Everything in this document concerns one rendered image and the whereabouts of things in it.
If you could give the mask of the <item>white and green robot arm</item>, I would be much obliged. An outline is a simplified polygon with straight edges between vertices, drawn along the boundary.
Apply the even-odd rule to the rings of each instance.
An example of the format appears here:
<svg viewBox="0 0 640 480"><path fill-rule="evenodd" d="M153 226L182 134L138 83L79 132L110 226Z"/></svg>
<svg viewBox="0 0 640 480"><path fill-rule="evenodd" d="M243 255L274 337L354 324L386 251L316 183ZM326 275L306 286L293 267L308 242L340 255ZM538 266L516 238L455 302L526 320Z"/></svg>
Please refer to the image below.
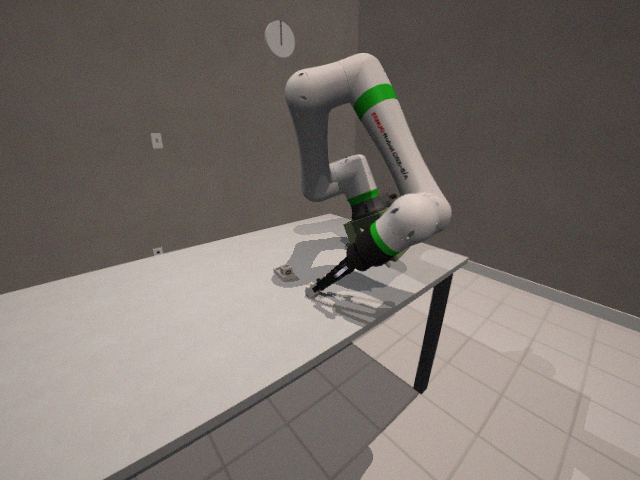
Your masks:
<svg viewBox="0 0 640 480"><path fill-rule="evenodd" d="M355 238L356 249L366 263L389 268L392 257L448 226L450 204L428 170L376 57L359 53L299 70L286 84L285 99L297 136L303 195L321 202L345 194L353 221L390 206ZM387 192L378 196L365 156L353 155L329 164L328 115L346 103L351 103L385 160L401 196L397 200L392 200L396 194Z"/></svg>

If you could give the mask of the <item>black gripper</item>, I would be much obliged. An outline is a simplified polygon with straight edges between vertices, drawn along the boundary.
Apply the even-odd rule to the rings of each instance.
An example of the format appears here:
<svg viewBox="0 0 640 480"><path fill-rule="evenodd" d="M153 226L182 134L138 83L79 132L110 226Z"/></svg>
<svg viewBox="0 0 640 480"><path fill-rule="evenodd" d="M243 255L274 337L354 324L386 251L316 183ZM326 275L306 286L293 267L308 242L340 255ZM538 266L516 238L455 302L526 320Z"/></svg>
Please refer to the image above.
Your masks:
<svg viewBox="0 0 640 480"><path fill-rule="evenodd" d="M359 255L355 246L355 242L347 248L346 255L347 257L345 257L336 267L334 267L334 269L327 273L327 275L324 275L322 278L318 278L315 284L305 290L309 298L324 290L334 282L342 279L347 274L352 273L354 269L357 269L359 271L366 271L367 269L372 267L371 265L366 263Z"/></svg>

